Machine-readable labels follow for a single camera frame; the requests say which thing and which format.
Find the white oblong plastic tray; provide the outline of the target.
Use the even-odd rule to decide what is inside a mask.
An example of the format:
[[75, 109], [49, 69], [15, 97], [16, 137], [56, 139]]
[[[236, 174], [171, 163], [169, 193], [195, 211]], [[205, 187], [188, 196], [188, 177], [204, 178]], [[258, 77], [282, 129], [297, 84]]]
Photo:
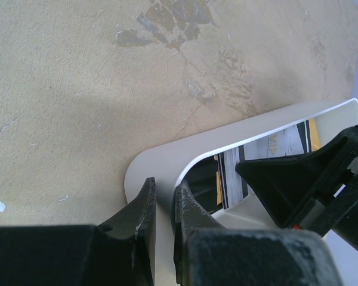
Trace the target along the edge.
[[322, 144], [341, 130], [358, 124], [358, 100], [302, 102], [250, 117], [143, 151], [130, 163], [124, 179], [127, 202], [139, 193], [146, 178], [156, 182], [155, 285], [175, 285], [172, 208], [175, 188], [199, 161], [225, 150], [315, 119]]

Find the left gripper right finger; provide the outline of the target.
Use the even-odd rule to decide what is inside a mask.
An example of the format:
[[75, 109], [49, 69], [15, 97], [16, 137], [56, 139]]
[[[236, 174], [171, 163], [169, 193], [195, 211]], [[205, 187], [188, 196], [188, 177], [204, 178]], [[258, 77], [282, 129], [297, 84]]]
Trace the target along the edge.
[[327, 245], [304, 230], [227, 229], [182, 181], [175, 189], [179, 285], [342, 285]]

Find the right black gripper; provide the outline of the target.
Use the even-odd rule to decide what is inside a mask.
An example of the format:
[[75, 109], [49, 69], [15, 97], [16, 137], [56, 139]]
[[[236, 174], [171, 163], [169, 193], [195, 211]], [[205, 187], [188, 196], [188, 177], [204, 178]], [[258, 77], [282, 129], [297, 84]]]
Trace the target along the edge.
[[358, 251], [358, 125], [317, 151], [245, 160], [236, 171], [278, 227], [293, 225], [305, 206], [300, 228], [333, 230]]

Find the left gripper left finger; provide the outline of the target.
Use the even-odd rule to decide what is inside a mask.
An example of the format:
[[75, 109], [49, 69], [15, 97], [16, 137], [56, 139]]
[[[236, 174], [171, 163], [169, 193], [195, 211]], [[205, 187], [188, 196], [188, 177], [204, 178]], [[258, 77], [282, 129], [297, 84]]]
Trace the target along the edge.
[[155, 180], [99, 225], [0, 226], [0, 285], [153, 285]]

